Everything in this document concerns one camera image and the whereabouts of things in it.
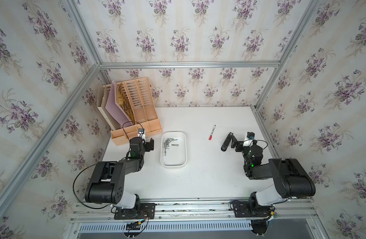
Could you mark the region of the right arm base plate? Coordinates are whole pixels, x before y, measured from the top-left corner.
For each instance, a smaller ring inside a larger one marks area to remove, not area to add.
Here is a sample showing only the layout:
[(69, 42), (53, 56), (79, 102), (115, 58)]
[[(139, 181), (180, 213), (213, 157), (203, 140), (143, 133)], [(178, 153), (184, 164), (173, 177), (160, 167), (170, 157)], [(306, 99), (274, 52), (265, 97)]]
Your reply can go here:
[(252, 206), (249, 202), (238, 200), (232, 201), (230, 207), (236, 218), (267, 218), (272, 216), (275, 211), (274, 206), (260, 206), (258, 204)]

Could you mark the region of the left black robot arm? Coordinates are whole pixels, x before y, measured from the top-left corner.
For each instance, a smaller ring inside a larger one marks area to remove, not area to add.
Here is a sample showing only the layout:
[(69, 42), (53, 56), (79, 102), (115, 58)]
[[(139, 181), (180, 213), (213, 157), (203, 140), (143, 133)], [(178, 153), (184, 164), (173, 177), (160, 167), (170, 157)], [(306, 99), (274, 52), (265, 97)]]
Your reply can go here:
[(85, 191), (85, 201), (95, 204), (110, 204), (128, 210), (140, 210), (137, 194), (124, 189), (125, 176), (139, 172), (144, 166), (146, 152), (154, 150), (154, 140), (137, 136), (130, 139), (130, 150), (119, 161), (102, 161), (95, 165)]

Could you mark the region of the white plastic storage tray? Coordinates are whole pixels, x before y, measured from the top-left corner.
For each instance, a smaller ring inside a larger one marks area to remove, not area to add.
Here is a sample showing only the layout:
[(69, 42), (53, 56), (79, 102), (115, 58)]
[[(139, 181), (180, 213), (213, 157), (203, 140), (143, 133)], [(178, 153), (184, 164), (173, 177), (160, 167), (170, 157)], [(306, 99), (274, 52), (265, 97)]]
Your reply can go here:
[[(163, 142), (167, 138), (177, 138), (178, 140), (172, 142), (172, 144), (178, 144), (178, 146), (170, 146), (167, 150), (167, 155), (164, 155)], [(187, 144), (186, 135), (180, 131), (166, 132), (162, 136), (161, 156), (160, 163), (165, 168), (182, 168), (187, 163)]]

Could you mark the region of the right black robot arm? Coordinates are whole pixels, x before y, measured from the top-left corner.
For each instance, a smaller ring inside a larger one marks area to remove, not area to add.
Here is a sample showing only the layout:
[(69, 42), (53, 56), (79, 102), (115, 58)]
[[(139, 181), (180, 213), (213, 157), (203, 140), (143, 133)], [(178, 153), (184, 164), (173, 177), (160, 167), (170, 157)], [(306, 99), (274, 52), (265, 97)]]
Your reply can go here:
[(263, 148), (257, 140), (248, 139), (244, 142), (232, 137), (231, 147), (241, 152), (244, 158), (244, 172), (249, 180), (272, 179), (273, 185), (258, 192), (253, 192), (248, 203), (250, 208), (261, 208), (282, 203), (289, 198), (312, 197), (316, 187), (297, 159), (271, 158), (262, 164)]

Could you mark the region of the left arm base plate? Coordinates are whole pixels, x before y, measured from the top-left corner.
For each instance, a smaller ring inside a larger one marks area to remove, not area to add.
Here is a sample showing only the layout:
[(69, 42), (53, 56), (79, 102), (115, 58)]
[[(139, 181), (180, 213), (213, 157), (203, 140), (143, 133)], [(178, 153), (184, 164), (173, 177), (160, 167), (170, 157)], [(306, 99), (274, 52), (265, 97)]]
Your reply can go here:
[(146, 220), (154, 219), (155, 203), (141, 203), (139, 209), (116, 209), (114, 213), (115, 220)]

